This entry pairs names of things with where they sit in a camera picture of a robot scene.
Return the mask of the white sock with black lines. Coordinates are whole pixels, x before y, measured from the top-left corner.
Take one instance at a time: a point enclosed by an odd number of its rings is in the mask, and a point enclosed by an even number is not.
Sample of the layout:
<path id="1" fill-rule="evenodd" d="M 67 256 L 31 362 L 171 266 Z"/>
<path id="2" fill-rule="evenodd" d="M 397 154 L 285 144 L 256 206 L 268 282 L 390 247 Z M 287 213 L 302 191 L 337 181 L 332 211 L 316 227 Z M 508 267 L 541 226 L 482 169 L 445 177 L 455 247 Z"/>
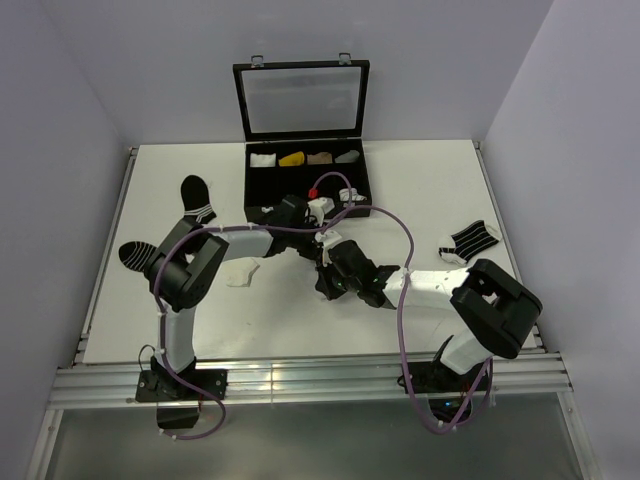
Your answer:
<path id="1" fill-rule="evenodd" d="M 346 204 L 355 204 L 367 200 L 365 195 L 361 195 L 355 187 L 343 188 L 339 191 L 339 199 Z"/>

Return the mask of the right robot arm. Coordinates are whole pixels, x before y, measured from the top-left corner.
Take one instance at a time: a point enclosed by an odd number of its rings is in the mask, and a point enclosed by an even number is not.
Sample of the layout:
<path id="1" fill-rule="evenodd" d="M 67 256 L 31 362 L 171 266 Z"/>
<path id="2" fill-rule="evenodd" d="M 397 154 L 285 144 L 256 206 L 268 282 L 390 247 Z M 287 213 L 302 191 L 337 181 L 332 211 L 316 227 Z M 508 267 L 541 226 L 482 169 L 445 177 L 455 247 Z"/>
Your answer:
<path id="1" fill-rule="evenodd" d="M 488 259 L 448 271 L 410 271 L 374 264 L 353 240 L 318 234 L 315 242 L 321 250 L 315 288 L 328 300 L 350 292 L 372 308 L 434 308 L 464 322 L 433 360 L 408 364 L 417 394 L 465 391 L 485 360 L 516 358 L 543 310 L 536 295 Z"/>

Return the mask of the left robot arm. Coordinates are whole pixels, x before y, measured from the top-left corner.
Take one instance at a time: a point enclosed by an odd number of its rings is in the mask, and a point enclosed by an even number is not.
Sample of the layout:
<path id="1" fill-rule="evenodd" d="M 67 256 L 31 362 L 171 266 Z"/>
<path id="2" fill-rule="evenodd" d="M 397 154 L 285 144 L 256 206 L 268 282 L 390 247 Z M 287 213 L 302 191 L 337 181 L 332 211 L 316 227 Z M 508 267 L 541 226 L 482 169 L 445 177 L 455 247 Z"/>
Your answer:
<path id="1" fill-rule="evenodd" d="M 222 399 L 222 373 L 196 371 L 196 306 L 225 262 L 268 258 L 288 248 L 311 260 L 319 257 L 315 231 L 333 208 L 328 198 L 305 201 L 288 195 L 257 221 L 244 225 L 206 227 L 191 218 L 178 221 L 143 267 L 159 309 L 159 328 L 150 367 L 140 373 L 136 400 L 192 400 L 207 387 Z"/>

